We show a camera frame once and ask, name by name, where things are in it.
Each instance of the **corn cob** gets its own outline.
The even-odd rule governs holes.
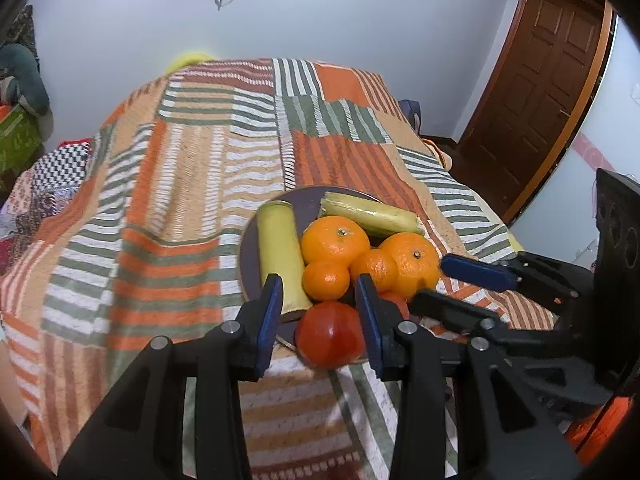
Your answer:
[[[319,216],[344,216],[375,237],[396,233],[424,236],[424,224],[415,213],[342,193],[326,192],[320,200]]]
[[[282,314],[306,310],[312,303],[302,289],[302,260],[293,206],[271,200],[257,213],[260,280],[264,284],[271,272],[279,274],[284,288]]]

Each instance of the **patchwork quilt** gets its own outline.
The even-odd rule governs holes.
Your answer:
[[[242,305],[238,249],[265,201],[301,186],[344,186],[416,212],[440,254],[513,256],[506,227],[449,176],[382,78],[321,62],[204,62],[133,92],[92,141],[68,206],[44,218],[0,285],[12,364],[33,441],[53,468],[108,388],[155,335],[204,335]],[[76,154],[34,168],[43,186]],[[513,293],[442,278],[438,290],[548,330]],[[433,320],[436,335],[455,338]],[[194,473],[188,387],[184,470]],[[255,480],[386,480],[400,386],[368,364],[305,368],[276,345],[264,380],[241,385]],[[456,469],[447,414],[447,475]]]

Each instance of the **blue gripper pad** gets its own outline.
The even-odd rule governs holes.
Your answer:
[[[369,365],[375,371],[376,377],[381,377],[383,372],[382,336],[378,328],[376,313],[373,309],[372,301],[375,300],[372,298],[372,294],[377,298],[376,289],[373,287],[370,276],[361,274],[355,285],[356,306],[360,316],[364,343],[367,347]]]
[[[517,276],[504,267],[485,264],[452,253],[442,257],[440,270],[450,278],[495,292],[515,290],[518,285]]]
[[[261,302],[267,303],[262,326],[260,327],[260,332],[258,332],[257,357],[255,360],[255,373],[260,378],[263,377],[265,370],[271,363],[271,353],[273,352],[273,343],[276,340],[283,300],[282,278],[277,274],[270,274],[264,283],[262,296],[260,297]]]

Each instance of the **cable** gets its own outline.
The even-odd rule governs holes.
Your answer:
[[[629,368],[631,368],[633,366],[633,363],[635,363],[635,362],[636,362],[635,359],[629,359],[629,361],[626,362],[625,367],[622,368],[622,373],[620,374],[620,378],[618,378],[618,382],[616,383],[616,387],[613,389],[613,393],[609,397],[609,400],[604,403],[604,406],[600,410],[600,413],[598,414],[598,416],[591,423],[591,425],[589,427],[589,431],[587,431],[587,434],[580,441],[580,444],[578,444],[578,446],[575,448],[575,453],[576,454],[580,453],[580,450],[584,447],[584,445],[591,438],[591,435],[596,430],[598,425],[602,422],[602,419],[604,418],[604,416],[607,415],[607,412],[611,408],[613,402],[616,400],[617,397],[620,396],[620,389],[622,387],[622,384],[625,382],[625,380],[627,378],[627,374],[631,371]]]

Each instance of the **door frame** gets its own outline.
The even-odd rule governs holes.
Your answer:
[[[593,2],[592,0],[583,1],[593,4],[598,9],[602,9],[601,5]],[[482,93],[482,97],[478,102],[478,106],[476,107],[476,110],[474,111],[469,124],[466,126],[465,131],[460,138],[460,146],[465,143],[465,141],[473,132],[479,118],[482,115],[484,107],[489,101],[489,97],[491,96],[495,84],[498,81],[498,77],[502,72],[504,63],[507,59],[507,55],[513,44],[513,40],[518,31],[518,27],[520,26],[520,20],[522,19],[522,13],[524,12],[526,3],[527,0],[518,0],[518,5],[516,6],[516,11],[513,15],[513,19],[511,20],[511,26],[509,28],[507,38],[504,41],[502,51],[500,52],[500,56],[498,56],[498,61],[495,64],[491,77],[489,78],[489,81],[484,88],[484,92]],[[600,27],[600,35],[598,37],[598,44],[596,46],[596,52],[593,56],[591,67],[589,68],[589,72],[587,74],[587,78],[585,79],[584,86],[582,87],[582,91],[580,92],[580,95],[578,95],[578,99],[575,103],[574,109],[571,111],[571,114],[564,124],[564,128],[562,128],[562,131],[556,139],[556,142],[551,147],[551,150],[547,153],[545,160],[542,161],[540,167],[533,175],[533,177],[529,180],[529,182],[527,182],[527,185],[524,187],[522,192],[516,197],[514,202],[511,203],[507,211],[505,211],[504,215],[502,215],[502,220],[505,224],[508,224],[515,218],[515,216],[520,212],[520,210],[529,201],[533,194],[540,188],[547,175],[555,169],[558,158],[560,157],[567,144],[571,142],[571,140],[573,140],[575,135],[578,133],[578,123],[580,122],[580,118],[584,116],[585,111],[587,111],[588,107],[591,105],[591,94],[596,86],[600,70],[603,64],[606,62],[605,56],[607,52],[607,44],[609,43],[609,34],[612,20],[613,7],[609,3],[609,1],[606,0],[604,6],[604,14],[602,17],[602,26]]]

